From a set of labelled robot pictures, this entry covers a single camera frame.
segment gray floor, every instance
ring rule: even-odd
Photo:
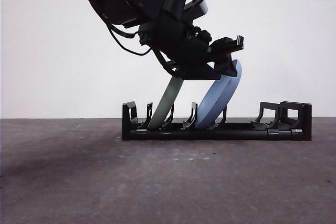
[[[336,223],[336,118],[312,142],[122,142],[120,120],[2,120],[2,223]]]

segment black bracket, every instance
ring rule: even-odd
[[[147,106],[147,118],[142,124],[138,123],[134,102],[123,105],[122,137],[123,140],[311,140],[311,104],[282,102],[260,103],[259,116],[250,123],[227,123],[226,111],[219,124],[205,130],[195,128],[198,114],[197,103],[192,103],[191,116],[185,122],[173,123],[174,106],[171,114],[158,130],[146,129],[152,116],[153,104]],[[275,118],[269,124],[261,123],[264,109],[275,111]],[[288,110],[297,110],[298,118],[288,117]]]

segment light blue plate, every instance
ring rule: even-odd
[[[234,60],[237,77],[222,76],[214,82],[198,107],[197,129],[205,129],[215,122],[235,93],[242,75],[242,65]]]

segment black plastic rack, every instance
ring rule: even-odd
[[[226,111],[220,123],[214,122],[205,130],[195,128],[197,103],[192,103],[192,113],[187,121],[173,123],[174,106],[171,114],[157,130],[148,130],[152,117],[153,103],[147,105],[147,117],[138,122],[135,102],[123,104],[122,139],[128,140],[270,140],[270,141],[310,141],[311,104],[282,102],[260,103],[259,116],[250,123],[227,123]],[[264,109],[274,110],[275,118],[269,124],[262,123]],[[288,110],[298,111],[297,118],[288,117]]]

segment robotic arm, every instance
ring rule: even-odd
[[[205,0],[192,0],[187,4],[186,0],[89,2],[117,42],[114,33],[125,38],[134,38],[138,34],[140,44],[148,45],[163,68],[172,76],[184,80],[219,80],[221,75],[237,76],[231,53],[244,48],[244,38],[238,36],[236,40],[232,40],[225,37],[210,45],[210,33],[193,25],[195,19],[207,13]],[[125,33],[115,25],[123,25],[125,28],[139,25],[139,30],[135,34]],[[170,61],[167,62],[161,52]],[[215,62],[214,68],[207,64],[212,61]]]

